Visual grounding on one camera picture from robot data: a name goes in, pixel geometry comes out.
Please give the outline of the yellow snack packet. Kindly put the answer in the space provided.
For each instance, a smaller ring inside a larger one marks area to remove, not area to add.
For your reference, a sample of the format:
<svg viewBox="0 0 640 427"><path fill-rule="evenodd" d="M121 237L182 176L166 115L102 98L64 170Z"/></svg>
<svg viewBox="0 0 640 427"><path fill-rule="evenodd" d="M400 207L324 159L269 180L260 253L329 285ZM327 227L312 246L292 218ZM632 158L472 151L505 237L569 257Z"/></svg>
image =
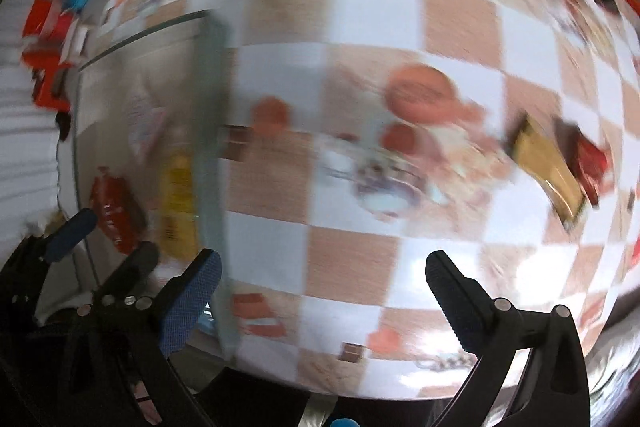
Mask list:
<svg viewBox="0 0 640 427"><path fill-rule="evenodd" d="M171 258L191 261L198 253L198 225L191 155L184 150L166 158L160 170L160 249Z"/></svg>

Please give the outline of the crumpled dark red wrapper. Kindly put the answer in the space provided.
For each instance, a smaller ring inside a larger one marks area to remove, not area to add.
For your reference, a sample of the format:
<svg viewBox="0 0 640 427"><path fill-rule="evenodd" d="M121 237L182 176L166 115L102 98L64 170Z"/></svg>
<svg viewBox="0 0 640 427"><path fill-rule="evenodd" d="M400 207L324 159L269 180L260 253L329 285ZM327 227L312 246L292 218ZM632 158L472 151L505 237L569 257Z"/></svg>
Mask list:
<svg viewBox="0 0 640 427"><path fill-rule="evenodd" d="M611 147L597 146L577 124L555 119L554 135L570 172L576 178L592 208L614 191L614 162Z"/></svg>

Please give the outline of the gold long snack packet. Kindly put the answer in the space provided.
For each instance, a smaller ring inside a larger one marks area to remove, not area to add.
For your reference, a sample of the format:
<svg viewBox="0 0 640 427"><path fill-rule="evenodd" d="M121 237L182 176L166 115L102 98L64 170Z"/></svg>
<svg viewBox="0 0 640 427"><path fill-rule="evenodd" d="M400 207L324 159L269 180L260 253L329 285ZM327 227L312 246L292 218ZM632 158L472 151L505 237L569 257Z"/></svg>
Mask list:
<svg viewBox="0 0 640 427"><path fill-rule="evenodd" d="M559 147L529 114L513 135L509 156L542 188L563 229L572 231L582 219L587 197Z"/></svg>

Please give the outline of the red square snack packet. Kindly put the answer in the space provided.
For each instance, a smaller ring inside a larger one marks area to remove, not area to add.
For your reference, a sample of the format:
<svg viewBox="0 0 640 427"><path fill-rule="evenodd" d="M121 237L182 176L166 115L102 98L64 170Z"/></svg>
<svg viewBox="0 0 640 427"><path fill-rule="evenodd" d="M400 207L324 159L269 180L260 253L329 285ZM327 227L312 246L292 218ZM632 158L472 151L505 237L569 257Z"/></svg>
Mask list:
<svg viewBox="0 0 640 427"><path fill-rule="evenodd" d="M130 255L142 241L146 218L127 180L112 176L107 167L100 167L93 180L89 202L98 217L100 230L116 251Z"/></svg>

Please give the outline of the pink cranberry crisp packet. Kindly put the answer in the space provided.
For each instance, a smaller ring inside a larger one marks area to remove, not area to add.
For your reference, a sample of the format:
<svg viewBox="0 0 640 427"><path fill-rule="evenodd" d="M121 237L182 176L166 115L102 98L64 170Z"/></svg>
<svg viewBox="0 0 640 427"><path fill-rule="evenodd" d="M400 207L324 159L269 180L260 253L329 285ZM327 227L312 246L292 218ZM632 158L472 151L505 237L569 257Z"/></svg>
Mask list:
<svg viewBox="0 0 640 427"><path fill-rule="evenodd" d="M144 90L131 91L124 109L130 152L134 160L143 165L164 130L166 109L158 106Z"/></svg>

